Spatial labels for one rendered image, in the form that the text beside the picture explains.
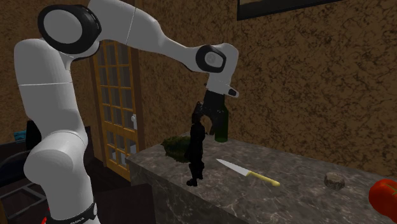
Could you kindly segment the green leafy lettuce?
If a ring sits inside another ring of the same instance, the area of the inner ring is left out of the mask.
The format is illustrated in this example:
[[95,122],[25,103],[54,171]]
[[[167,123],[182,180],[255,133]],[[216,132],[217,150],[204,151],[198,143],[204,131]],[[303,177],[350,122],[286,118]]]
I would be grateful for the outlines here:
[[189,147],[190,136],[173,136],[161,143],[164,147],[165,155],[173,158],[177,162],[188,163],[185,153]]

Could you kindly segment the wooden glass panel door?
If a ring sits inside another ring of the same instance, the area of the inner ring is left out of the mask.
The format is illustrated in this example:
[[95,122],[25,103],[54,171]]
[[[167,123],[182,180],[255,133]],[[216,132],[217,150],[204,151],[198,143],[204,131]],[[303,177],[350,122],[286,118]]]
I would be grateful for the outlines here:
[[127,157],[139,152],[131,48],[117,41],[104,40],[100,42],[92,61],[104,163],[129,180]]

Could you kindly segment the dark green glass bottle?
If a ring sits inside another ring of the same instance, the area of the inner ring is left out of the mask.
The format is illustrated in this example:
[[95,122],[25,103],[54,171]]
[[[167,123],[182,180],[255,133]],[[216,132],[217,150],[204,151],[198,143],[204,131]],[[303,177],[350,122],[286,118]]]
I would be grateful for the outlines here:
[[228,141],[228,119],[228,109],[225,105],[223,105],[221,108],[221,125],[214,135],[214,140],[219,143],[225,143]]

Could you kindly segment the dark framed wall picture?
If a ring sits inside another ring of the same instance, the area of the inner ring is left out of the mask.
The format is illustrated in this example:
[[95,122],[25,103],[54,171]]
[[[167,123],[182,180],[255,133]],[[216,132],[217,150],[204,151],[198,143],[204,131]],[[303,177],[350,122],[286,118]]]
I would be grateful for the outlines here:
[[343,0],[237,0],[237,20],[335,3]]

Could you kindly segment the yellow handled kitchen knife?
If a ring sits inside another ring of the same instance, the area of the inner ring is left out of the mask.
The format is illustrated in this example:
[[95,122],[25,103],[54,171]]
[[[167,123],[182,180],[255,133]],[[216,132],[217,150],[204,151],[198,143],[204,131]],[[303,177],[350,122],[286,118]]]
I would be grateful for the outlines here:
[[221,163],[221,164],[225,165],[226,167],[228,167],[229,169],[231,169],[231,170],[233,170],[233,171],[235,171],[235,172],[237,172],[237,173],[239,173],[239,174],[241,174],[243,176],[254,176],[254,177],[256,177],[258,179],[261,179],[262,181],[266,181],[267,183],[270,183],[272,186],[276,186],[276,187],[281,185],[280,182],[278,182],[276,180],[270,179],[270,178],[265,177],[265,176],[263,176],[261,174],[258,174],[256,172],[250,171],[250,170],[248,170],[246,168],[243,168],[243,167],[241,167],[239,165],[236,165],[236,164],[233,164],[233,163],[228,162],[226,160],[222,160],[222,159],[218,159],[218,158],[216,160],[219,163]]

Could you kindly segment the red tomato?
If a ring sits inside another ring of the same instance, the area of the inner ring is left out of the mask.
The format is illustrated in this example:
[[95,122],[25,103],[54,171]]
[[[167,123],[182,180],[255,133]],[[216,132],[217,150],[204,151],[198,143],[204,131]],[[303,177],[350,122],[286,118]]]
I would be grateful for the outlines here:
[[369,190],[368,200],[378,213],[397,223],[397,182],[391,179],[377,181]]

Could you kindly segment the black standing figure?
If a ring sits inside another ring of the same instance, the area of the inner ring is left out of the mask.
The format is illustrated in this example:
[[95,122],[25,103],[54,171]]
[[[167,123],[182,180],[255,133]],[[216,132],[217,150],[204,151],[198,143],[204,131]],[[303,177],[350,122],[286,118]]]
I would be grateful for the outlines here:
[[192,124],[190,127],[190,143],[185,152],[185,158],[190,162],[189,169],[192,178],[186,184],[188,186],[197,186],[197,180],[203,179],[204,163],[202,161],[203,155],[203,140],[205,139],[205,127],[201,124],[203,116],[202,103],[198,102],[192,113]]

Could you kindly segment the grey round stone puck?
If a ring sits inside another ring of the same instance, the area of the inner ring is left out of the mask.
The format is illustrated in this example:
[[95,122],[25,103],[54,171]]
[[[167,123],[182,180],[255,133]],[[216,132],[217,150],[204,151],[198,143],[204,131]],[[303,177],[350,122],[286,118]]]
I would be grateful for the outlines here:
[[324,184],[329,189],[339,191],[345,186],[345,179],[336,172],[327,172],[324,176]]

